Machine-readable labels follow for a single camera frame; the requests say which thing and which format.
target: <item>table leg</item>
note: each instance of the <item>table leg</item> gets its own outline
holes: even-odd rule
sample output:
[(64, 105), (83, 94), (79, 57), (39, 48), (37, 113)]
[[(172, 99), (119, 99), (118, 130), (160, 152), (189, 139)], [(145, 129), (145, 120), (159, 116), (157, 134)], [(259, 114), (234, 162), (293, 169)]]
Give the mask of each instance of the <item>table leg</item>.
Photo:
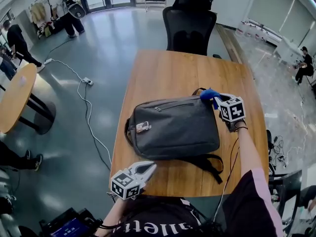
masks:
[(47, 118), (49, 121), (54, 122), (54, 117), (51, 115), (51, 113), (44, 111), (42, 108), (38, 107), (32, 101), (29, 100), (27, 102), (27, 105), (30, 106), (37, 113), (41, 114), (43, 117)]
[(23, 118), (23, 117), (20, 117), (19, 118), (19, 121), (22, 122), (23, 124), (33, 128), (35, 131), (38, 131), (40, 129), (40, 127), (30, 121), (28, 121), (27, 119)]
[(34, 124), (39, 126), (39, 130), (37, 132), (39, 134), (47, 133), (53, 126), (56, 117), (56, 107), (54, 103), (44, 103), (35, 95), (31, 94), (27, 105), (36, 111)]
[(30, 98), (31, 98), (35, 103), (37, 103), (39, 106), (41, 106), (43, 109), (49, 111), (49, 109), (48, 109), (48, 107), (46, 106), (46, 104), (45, 104), (43, 101), (41, 101), (38, 97), (36, 97), (35, 95), (33, 95), (32, 93), (31, 93), (31, 95), (30, 95)]

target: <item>chair backrest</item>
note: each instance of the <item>chair backrest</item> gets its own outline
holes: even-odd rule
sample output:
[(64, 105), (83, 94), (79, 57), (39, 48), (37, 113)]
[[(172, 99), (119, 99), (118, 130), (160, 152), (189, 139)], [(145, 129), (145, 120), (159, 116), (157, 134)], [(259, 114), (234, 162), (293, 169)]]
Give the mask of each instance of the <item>chair backrest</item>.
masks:
[(169, 51), (207, 55), (209, 37), (216, 14), (208, 10), (209, 0), (176, 0), (163, 10)]
[(210, 0), (175, 0), (172, 7), (174, 9), (210, 10), (212, 4)]

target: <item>backpack zipper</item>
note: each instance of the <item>backpack zipper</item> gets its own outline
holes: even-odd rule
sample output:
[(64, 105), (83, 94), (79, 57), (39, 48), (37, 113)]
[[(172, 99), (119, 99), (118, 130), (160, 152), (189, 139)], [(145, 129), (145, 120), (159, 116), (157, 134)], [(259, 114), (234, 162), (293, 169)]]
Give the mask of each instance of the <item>backpack zipper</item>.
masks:
[(175, 107), (180, 107), (180, 106), (189, 106), (189, 105), (194, 105), (193, 103), (188, 103), (188, 104), (181, 104), (181, 105), (175, 105), (175, 106), (170, 106), (170, 107), (166, 107), (166, 108), (159, 108), (159, 107), (155, 107), (155, 110), (161, 112), (163, 110), (167, 110), (167, 109), (171, 109), (171, 108), (175, 108)]

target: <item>white shirt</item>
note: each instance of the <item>white shirt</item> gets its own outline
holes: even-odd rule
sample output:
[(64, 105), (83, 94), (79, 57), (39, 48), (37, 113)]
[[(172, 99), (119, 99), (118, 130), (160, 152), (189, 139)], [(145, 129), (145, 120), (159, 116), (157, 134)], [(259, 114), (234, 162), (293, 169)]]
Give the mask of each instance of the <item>white shirt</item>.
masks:
[(62, 17), (69, 12), (63, 0), (50, 0), (50, 4), (53, 9), (57, 8), (58, 17)]

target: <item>monitor screen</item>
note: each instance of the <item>monitor screen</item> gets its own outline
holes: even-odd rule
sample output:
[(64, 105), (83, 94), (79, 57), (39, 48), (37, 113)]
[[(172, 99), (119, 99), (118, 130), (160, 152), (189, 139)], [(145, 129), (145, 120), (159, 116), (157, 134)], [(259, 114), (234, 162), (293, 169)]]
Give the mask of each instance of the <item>monitor screen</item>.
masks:
[(68, 221), (60, 229), (51, 233), (52, 237), (80, 237), (89, 231), (89, 227), (84, 225), (77, 218)]

